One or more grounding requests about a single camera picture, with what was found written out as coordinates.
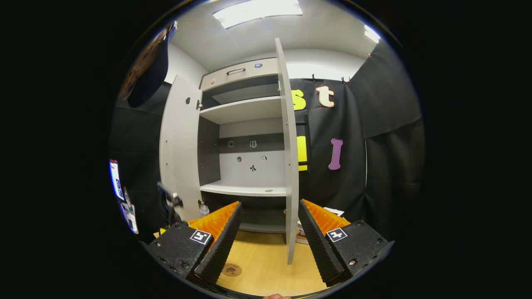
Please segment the ceiling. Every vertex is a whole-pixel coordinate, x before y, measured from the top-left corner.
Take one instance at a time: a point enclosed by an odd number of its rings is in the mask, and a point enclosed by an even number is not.
[[[178,21],[172,43],[208,72],[256,54],[283,49],[326,49],[366,59],[375,43],[364,36],[364,24],[348,12],[323,0],[299,0],[303,15],[273,16],[225,29],[212,15],[244,0],[203,3]]]

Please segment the open cabinet door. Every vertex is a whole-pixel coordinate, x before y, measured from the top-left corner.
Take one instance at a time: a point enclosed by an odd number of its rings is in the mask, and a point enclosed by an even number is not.
[[[283,133],[285,138],[285,169],[286,169],[286,244],[288,264],[292,264],[297,233],[297,202],[299,200],[299,174],[297,160],[297,134],[292,88],[288,79],[285,54],[281,41],[275,39],[277,52],[277,70],[279,72],[279,92],[281,93],[281,111]]]
[[[170,192],[177,192],[183,207],[177,207],[182,220],[201,218],[198,175],[198,122],[202,92],[187,80],[176,76],[168,94],[161,123],[159,164],[161,182]]]

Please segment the wooden floor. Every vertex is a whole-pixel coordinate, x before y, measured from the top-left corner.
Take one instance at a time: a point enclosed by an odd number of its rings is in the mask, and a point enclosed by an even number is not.
[[[227,263],[242,268],[238,276],[220,274],[217,284],[241,293],[269,296],[303,295],[327,288],[307,244],[296,243],[292,265],[287,265],[283,234],[239,230]]]

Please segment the orange foam pad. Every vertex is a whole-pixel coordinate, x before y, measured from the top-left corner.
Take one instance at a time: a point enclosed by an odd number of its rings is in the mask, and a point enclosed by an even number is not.
[[[314,220],[324,236],[328,231],[351,224],[351,222],[325,210],[317,204],[313,204],[306,200],[303,200],[303,202],[305,203],[306,208],[309,209],[310,214],[314,217]]]
[[[201,218],[188,221],[188,226],[193,229],[199,229],[204,232],[208,232],[214,238],[214,241],[209,247],[209,250],[212,248],[212,245],[216,242],[223,229],[226,227],[227,221],[231,218],[232,213],[236,209],[238,202],[233,202],[230,205],[226,205],[221,209],[218,209],[209,215]]]

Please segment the white wall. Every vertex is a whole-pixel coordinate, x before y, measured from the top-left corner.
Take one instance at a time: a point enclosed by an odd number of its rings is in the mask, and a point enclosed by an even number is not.
[[[164,81],[172,84],[178,74],[193,86],[200,86],[201,77],[206,73],[207,70],[187,53],[173,44],[168,45],[168,72]]]
[[[350,54],[321,49],[288,49],[284,52],[290,79],[312,78],[314,74],[317,79],[341,80],[344,77],[347,81],[365,61]],[[235,63],[275,56],[275,52],[262,53]]]

